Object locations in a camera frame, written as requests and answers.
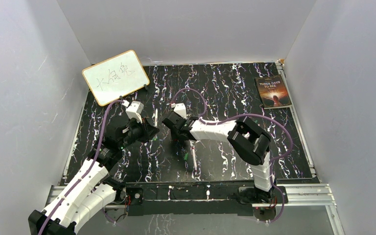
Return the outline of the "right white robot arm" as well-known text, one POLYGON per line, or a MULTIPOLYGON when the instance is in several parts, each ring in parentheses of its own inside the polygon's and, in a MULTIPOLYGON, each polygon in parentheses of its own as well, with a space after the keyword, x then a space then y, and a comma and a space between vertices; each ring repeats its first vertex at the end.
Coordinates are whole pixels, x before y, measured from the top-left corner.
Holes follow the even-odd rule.
POLYGON ((249 117, 239 117, 224 123, 206 122, 198 117, 185 118, 171 111, 162 123, 178 141, 212 140, 229 143, 251 169, 254 185, 239 187, 233 199, 242 204, 277 202, 275 176, 271 170, 272 138, 249 117))

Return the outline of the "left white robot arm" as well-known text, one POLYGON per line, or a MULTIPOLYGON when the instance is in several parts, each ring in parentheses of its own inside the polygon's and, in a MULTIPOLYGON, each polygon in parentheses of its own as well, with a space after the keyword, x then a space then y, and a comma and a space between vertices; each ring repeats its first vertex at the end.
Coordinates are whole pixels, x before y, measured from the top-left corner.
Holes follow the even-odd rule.
POLYGON ((124 202, 126 189, 106 177, 122 158, 123 149, 135 142, 149 142, 158 132, 147 117, 131 118, 126 124, 118 120, 102 124, 97 145, 72 181, 44 209, 28 217, 30 233, 75 235, 106 205, 124 202))

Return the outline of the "white marker pen yellow end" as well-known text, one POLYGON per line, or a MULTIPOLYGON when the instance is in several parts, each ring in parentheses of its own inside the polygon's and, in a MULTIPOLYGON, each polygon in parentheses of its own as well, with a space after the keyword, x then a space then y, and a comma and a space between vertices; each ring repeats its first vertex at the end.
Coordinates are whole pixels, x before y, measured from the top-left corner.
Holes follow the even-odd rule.
POLYGON ((157 127, 158 126, 158 109, 155 109, 155 113, 154 113, 154 126, 157 127))

